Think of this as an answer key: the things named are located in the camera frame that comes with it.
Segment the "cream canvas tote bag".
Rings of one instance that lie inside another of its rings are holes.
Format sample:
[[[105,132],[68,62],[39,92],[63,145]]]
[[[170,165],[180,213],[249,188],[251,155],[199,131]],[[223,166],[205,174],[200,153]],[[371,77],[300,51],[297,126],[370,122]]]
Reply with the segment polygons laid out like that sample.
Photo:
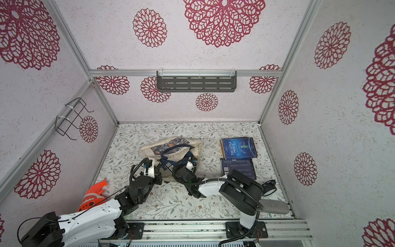
[[[154,165],[159,165],[162,178],[165,182],[175,182],[172,172],[163,170],[159,160],[167,157],[171,161],[178,162],[187,157],[197,158],[197,167],[201,163],[201,152],[203,149],[203,141],[199,139],[189,139],[182,136],[172,137],[160,142],[142,146],[140,151],[144,157],[154,160]]]

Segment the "Little Prince blue book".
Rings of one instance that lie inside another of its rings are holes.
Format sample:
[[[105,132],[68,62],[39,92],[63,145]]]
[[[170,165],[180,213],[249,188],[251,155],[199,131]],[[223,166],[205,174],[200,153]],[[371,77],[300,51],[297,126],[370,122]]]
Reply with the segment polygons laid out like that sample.
[[[252,137],[221,139],[223,158],[226,160],[243,160],[257,158],[257,150]]]

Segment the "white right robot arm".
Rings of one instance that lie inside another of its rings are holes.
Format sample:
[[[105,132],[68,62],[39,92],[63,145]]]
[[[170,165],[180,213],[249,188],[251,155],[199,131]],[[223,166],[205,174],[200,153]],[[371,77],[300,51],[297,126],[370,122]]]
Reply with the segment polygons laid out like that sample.
[[[263,209],[260,203],[263,187],[260,184],[236,170],[220,178],[207,179],[198,178],[192,169],[192,162],[181,160],[174,165],[172,176],[185,186],[190,196],[225,198],[240,211],[240,226],[248,230],[254,228]]]

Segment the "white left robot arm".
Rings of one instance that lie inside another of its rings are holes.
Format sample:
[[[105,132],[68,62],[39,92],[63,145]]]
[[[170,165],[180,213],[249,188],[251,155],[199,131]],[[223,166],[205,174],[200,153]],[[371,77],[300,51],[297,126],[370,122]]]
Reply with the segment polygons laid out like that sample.
[[[137,210],[153,186],[161,183],[160,172],[132,177],[129,186],[119,190],[115,198],[104,198],[77,213],[47,213],[36,218],[35,225],[17,240],[23,247],[77,247],[92,240],[121,238],[129,231],[124,217]]]

